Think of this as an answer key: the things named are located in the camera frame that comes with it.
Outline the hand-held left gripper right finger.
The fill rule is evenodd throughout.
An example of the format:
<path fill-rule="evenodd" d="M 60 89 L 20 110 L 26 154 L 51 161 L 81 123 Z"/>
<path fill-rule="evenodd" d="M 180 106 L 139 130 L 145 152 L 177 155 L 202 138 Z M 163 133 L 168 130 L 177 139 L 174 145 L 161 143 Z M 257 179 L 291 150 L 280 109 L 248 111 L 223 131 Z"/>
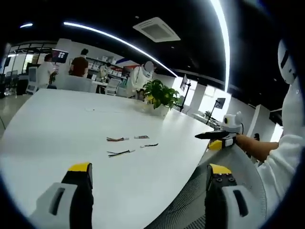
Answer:
<path fill-rule="evenodd" d="M 207 229 L 257 229 L 266 210 L 250 189 L 237 184 L 231 170 L 208 164 L 205 218 Z"/>

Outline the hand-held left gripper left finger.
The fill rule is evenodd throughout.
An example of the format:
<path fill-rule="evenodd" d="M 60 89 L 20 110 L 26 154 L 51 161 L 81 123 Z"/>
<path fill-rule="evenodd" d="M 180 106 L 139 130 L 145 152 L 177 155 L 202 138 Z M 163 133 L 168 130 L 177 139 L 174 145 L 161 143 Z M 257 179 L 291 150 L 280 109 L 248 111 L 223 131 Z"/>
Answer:
<path fill-rule="evenodd" d="M 92 163 L 71 166 L 37 199 L 30 222 L 37 229 L 91 229 L 92 190 Z"/>

